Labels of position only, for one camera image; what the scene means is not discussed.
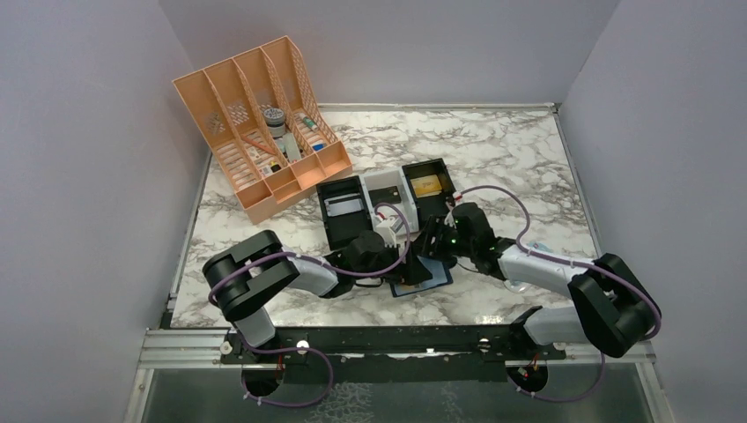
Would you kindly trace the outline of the orange plastic file organizer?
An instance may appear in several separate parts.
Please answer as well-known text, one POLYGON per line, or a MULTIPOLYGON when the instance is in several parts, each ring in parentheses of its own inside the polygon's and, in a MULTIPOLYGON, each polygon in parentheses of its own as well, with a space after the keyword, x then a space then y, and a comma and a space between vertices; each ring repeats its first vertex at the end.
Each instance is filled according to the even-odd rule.
POLYGON ((316 185, 352 172, 343 142, 322 117, 303 55, 287 36, 193 71, 173 85, 254 224, 309 197, 316 185), (282 137, 271 136, 264 108, 285 112, 282 137), (318 130, 311 131, 299 113, 318 130), (254 148, 242 136, 276 154, 254 148), (312 148, 317 144, 324 144, 319 152, 312 148))

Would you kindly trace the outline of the black metal base rail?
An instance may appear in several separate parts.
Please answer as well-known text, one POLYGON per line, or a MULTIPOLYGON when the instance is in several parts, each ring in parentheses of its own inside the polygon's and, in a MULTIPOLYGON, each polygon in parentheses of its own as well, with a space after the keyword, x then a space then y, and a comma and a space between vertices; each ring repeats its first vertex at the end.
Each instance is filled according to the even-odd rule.
POLYGON ((507 366, 563 360, 509 324, 463 326, 280 327, 260 353, 229 332, 220 363, 252 380, 333 382, 504 382, 507 366))

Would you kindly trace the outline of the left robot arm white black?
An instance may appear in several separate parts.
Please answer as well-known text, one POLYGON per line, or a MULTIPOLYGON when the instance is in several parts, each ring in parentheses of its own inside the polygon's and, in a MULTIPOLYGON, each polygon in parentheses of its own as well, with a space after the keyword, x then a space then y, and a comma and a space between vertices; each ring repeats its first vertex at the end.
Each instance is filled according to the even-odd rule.
POLYGON ((323 257, 295 253, 274 231, 264 230, 211 257, 202 273, 211 289, 209 303, 254 348, 274 341, 276 327, 265 306, 286 288, 336 298, 361 279, 416 286, 443 274, 408 245, 371 230, 323 257))

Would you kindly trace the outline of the gold credit card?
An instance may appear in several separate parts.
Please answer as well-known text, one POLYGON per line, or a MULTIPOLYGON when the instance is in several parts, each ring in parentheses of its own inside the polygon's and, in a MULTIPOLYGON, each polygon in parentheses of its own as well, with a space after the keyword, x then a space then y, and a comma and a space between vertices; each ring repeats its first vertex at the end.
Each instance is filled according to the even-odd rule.
POLYGON ((442 193, 442 185, 439 176, 430 174, 410 179, 415 198, 432 197, 442 193))

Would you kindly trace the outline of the green white marker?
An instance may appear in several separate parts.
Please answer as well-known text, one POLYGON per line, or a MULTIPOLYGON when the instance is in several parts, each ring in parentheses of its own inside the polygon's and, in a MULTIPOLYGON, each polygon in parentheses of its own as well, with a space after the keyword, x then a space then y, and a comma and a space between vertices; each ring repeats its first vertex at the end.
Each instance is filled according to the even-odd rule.
POLYGON ((317 131, 318 125, 316 122, 311 119, 308 115, 299 113, 299 119, 311 130, 311 131, 317 131))

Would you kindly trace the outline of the clear blue plastic case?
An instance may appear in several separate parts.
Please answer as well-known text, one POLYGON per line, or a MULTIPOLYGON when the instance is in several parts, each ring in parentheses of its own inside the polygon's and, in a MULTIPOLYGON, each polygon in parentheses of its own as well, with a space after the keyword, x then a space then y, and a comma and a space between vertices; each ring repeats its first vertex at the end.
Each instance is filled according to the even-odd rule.
POLYGON ((551 289, 546 262, 523 251, 518 245, 511 246, 501 254, 499 267, 507 280, 505 285, 512 292, 523 293, 530 286, 551 289))

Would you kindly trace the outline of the blue leather card holder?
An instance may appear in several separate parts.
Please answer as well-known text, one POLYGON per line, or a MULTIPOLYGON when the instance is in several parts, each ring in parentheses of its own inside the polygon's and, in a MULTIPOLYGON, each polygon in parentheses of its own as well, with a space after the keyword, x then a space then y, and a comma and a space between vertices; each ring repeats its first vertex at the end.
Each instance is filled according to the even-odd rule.
POLYGON ((405 282, 390 285, 390 291, 395 298, 421 293, 441 286, 451 285, 453 277, 447 265, 441 261, 418 256, 421 268, 417 268, 413 276, 405 282))

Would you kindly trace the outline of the left black plastic bin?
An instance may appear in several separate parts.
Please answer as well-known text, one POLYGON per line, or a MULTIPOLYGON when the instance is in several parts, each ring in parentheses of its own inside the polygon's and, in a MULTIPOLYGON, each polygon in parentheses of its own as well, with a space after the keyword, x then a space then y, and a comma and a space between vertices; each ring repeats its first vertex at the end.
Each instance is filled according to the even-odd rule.
POLYGON ((372 230, 369 206, 358 176, 316 186, 322 223, 332 251, 346 247, 363 231, 372 230))

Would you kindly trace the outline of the orange pencil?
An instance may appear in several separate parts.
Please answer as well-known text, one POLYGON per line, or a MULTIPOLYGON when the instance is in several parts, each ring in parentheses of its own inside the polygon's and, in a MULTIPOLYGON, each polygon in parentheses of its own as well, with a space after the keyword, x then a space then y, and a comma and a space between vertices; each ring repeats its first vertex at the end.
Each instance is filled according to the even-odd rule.
POLYGON ((266 153, 268 153, 270 155, 275 155, 276 154, 276 152, 272 148, 270 148, 269 146, 264 145, 263 143, 261 143, 259 141, 255 141, 254 139, 252 139, 250 137, 242 136, 241 139, 244 142, 246 142, 247 144, 252 145, 256 149, 262 150, 262 151, 264 151, 264 152, 266 152, 266 153))

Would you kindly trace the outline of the silver credit card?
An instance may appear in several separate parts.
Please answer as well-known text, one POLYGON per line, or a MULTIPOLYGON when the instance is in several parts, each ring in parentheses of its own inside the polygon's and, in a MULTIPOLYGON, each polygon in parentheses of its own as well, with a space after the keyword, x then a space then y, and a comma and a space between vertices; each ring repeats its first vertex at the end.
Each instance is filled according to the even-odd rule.
POLYGON ((363 201, 360 195, 355 193, 325 198, 323 203, 329 218, 360 212, 363 209, 363 201))

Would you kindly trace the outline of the black plastic bin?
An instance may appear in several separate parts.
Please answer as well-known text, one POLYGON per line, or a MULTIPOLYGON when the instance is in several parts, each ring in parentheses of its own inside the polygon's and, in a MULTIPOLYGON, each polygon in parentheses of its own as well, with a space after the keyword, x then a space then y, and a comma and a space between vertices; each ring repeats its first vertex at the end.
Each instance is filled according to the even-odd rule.
POLYGON ((455 204, 456 189, 444 159, 404 165, 403 173, 414 196, 419 227, 432 216, 446 215, 455 204))
POLYGON ((322 223, 332 251, 346 247, 363 231, 372 230, 369 206, 358 176, 316 186, 322 223))

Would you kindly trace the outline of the right black plastic bin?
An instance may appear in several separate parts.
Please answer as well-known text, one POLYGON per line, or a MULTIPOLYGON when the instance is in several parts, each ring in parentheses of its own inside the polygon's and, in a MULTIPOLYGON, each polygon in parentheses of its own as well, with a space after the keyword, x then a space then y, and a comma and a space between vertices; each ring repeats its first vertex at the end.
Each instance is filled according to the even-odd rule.
POLYGON ((403 173, 414 196, 419 227, 432 216, 446 215, 455 204, 456 189, 444 159, 404 165, 403 173))

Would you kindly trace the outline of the black credit card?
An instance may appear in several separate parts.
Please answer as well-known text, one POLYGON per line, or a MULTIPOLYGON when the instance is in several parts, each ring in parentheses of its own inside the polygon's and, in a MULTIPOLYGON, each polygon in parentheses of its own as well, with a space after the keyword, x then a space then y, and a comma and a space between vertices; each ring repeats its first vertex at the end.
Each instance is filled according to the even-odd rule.
POLYGON ((373 206, 381 203, 399 204, 402 197, 397 186, 390 186, 380 189, 371 189, 368 191, 373 206))

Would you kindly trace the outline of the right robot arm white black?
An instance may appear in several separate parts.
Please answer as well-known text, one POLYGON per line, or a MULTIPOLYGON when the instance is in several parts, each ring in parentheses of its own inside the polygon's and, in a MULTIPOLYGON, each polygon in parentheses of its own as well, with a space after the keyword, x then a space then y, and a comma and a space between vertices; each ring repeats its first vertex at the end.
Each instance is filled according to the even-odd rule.
POLYGON ((430 217, 412 246, 420 256, 444 262, 464 257, 481 274, 571 300, 568 307, 533 308, 516 318, 515 345, 591 344, 620 358, 661 322, 660 309, 619 256, 576 260, 530 249, 498 237, 474 203, 456 206, 450 216, 430 217))

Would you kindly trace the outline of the white plastic bin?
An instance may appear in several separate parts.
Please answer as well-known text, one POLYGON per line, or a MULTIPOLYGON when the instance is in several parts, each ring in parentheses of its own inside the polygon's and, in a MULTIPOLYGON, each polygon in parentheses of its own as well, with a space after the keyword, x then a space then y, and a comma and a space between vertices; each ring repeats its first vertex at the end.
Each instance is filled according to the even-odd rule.
POLYGON ((387 203, 394 205, 404 215, 411 233, 419 231, 415 198, 401 167, 366 172, 359 179, 374 225, 380 221, 380 215, 374 210, 375 206, 387 203))

